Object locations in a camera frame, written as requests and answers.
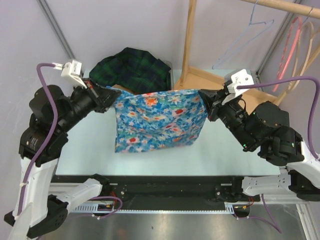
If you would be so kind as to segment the blue floral skirt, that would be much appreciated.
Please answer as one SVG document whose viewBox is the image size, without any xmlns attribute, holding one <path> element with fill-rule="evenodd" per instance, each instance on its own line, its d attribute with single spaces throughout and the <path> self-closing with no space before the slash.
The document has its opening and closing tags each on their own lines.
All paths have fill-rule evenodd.
<svg viewBox="0 0 320 240">
<path fill-rule="evenodd" d="M 123 90 L 113 107 L 116 153 L 190 146 L 198 139 L 208 116 L 196 89 L 138 95 Z"/>
</svg>

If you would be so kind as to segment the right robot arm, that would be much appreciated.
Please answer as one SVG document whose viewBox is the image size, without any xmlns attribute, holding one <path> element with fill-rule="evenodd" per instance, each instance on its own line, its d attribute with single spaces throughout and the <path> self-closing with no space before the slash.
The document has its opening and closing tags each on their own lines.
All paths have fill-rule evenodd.
<svg viewBox="0 0 320 240">
<path fill-rule="evenodd" d="M 259 104 L 252 113 L 239 104 L 238 96 L 229 102 L 227 91 L 199 90 L 207 110 L 208 120 L 221 120 L 240 143 L 244 152 L 254 152 L 285 171 L 277 175 L 250 177 L 236 180 L 230 188 L 231 196 L 242 201 L 245 197 L 262 194 L 295 193 L 310 202 L 320 200 L 320 163 L 310 153 L 302 136 L 290 127 L 288 112 L 270 101 Z"/>
</svg>

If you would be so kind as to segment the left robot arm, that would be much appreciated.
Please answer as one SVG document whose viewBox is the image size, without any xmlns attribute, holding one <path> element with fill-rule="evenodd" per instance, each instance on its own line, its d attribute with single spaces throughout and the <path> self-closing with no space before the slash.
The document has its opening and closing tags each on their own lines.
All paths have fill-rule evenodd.
<svg viewBox="0 0 320 240">
<path fill-rule="evenodd" d="M 69 131 L 89 113 L 105 113 L 121 93 L 91 83 L 75 87 L 70 96 L 57 85 L 45 85 L 36 91 L 29 103 L 29 126 L 19 143 L 18 201 L 14 210 L 4 216 L 12 226 L 11 240 L 36 239 L 53 232 L 81 204 L 110 196 L 110 181 L 99 174 L 66 193 L 50 194 L 49 188 Z"/>
</svg>

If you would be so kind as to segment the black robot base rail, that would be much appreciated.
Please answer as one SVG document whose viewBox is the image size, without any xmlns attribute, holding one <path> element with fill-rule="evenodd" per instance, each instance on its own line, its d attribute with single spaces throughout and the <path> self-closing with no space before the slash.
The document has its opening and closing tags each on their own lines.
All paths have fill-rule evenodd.
<svg viewBox="0 0 320 240">
<path fill-rule="evenodd" d="M 93 216 L 102 218 L 111 213 L 226 213 L 235 205 L 249 209 L 260 201 L 259 194 L 243 192 L 241 176 L 102 176 L 104 186 L 97 196 L 76 204 Z"/>
</svg>

